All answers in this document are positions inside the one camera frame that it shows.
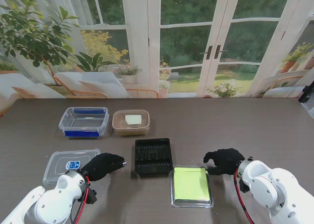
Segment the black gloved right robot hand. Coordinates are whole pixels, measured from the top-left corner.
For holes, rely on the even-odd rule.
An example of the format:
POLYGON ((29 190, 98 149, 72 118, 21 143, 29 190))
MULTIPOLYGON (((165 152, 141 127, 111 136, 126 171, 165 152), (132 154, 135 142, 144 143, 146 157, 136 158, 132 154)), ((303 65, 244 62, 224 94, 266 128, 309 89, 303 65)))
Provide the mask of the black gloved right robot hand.
POLYGON ((209 175, 234 175, 245 158, 238 150, 229 148, 206 153, 203 162, 206 164, 209 160, 213 160, 215 165, 215 167, 208 168, 209 175))

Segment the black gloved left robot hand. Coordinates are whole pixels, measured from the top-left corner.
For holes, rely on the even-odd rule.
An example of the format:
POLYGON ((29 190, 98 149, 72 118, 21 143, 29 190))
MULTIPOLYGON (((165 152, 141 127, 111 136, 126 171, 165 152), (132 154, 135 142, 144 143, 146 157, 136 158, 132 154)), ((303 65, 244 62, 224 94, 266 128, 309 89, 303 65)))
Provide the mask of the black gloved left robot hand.
POLYGON ((124 166, 124 162, 125 159, 119 155, 102 153, 83 166, 79 173, 88 177, 89 181, 98 181, 107 174, 121 169, 124 166))

